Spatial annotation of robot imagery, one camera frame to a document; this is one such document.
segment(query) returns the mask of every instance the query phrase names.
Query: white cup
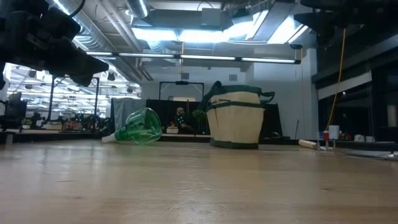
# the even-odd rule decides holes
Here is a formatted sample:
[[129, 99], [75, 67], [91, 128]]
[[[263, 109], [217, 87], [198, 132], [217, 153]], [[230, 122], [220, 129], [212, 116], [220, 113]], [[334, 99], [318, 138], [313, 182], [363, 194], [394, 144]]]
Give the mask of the white cup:
[[365, 137], [363, 135], [356, 134], [356, 135], [354, 135], [354, 141], [356, 141], [356, 142], [365, 142]]
[[366, 142], [374, 142], [373, 136], [366, 136]]
[[339, 139], [340, 126], [329, 125], [329, 139]]

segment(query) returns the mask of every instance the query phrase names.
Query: wooden table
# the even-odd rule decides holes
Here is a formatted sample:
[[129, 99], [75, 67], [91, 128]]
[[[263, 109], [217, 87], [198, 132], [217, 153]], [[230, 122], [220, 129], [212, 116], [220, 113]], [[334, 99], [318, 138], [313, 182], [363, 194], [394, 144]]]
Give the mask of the wooden table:
[[0, 151], [0, 223], [398, 223], [398, 163], [293, 146]]

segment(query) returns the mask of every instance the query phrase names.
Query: green bag handle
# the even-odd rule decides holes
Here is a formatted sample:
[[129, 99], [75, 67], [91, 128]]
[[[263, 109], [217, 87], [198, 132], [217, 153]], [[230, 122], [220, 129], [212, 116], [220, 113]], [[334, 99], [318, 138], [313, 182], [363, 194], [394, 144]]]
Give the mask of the green bag handle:
[[214, 96], [216, 90], [222, 86], [223, 85], [221, 84], [220, 81], [215, 82], [213, 84], [213, 86], [211, 87], [210, 91], [201, 100], [201, 102], [198, 106], [198, 110], [206, 111], [207, 103], [210, 101], [211, 97]]
[[264, 92], [260, 94], [261, 96], [270, 97], [268, 100], [261, 100], [261, 104], [266, 104], [271, 102], [275, 97], [275, 92]]
[[[205, 111], [206, 107], [207, 107], [207, 103], [210, 101], [211, 97], [214, 96], [215, 92], [217, 89], [222, 88], [222, 84], [220, 81], [217, 81], [213, 84], [213, 86], [211, 87], [210, 91], [203, 97], [202, 101], [200, 102], [199, 106], [198, 106], [198, 110], [202, 110]], [[271, 102], [274, 97], [275, 97], [275, 92], [259, 92], [258, 93], [260, 96], [265, 96], [265, 97], [270, 97], [268, 100], [261, 100], [261, 104], [266, 104]]]

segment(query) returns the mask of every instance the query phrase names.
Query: green glass vase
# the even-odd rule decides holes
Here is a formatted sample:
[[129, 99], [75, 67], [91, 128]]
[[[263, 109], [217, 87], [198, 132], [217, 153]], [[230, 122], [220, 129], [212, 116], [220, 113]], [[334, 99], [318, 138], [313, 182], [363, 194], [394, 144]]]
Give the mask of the green glass vase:
[[102, 138], [104, 143], [133, 141], [137, 144], [149, 144], [162, 136], [162, 125], [156, 112], [150, 108], [136, 111], [126, 119], [125, 127], [110, 136]]

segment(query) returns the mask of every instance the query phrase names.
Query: green plant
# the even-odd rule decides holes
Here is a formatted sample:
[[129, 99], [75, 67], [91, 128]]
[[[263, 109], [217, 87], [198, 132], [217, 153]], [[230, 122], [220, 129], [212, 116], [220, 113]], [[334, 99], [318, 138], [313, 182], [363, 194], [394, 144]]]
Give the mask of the green plant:
[[194, 111], [192, 112], [192, 115], [193, 115], [193, 117], [194, 117], [198, 122], [201, 122], [201, 121], [204, 121], [204, 120], [207, 119], [207, 114], [206, 114], [206, 112], [204, 112], [204, 111], [202, 111], [202, 110], [194, 110]]
[[22, 123], [22, 125], [31, 125], [31, 124], [32, 124], [32, 121], [29, 120], [29, 119], [23, 119], [23, 120], [21, 121], [21, 123]]

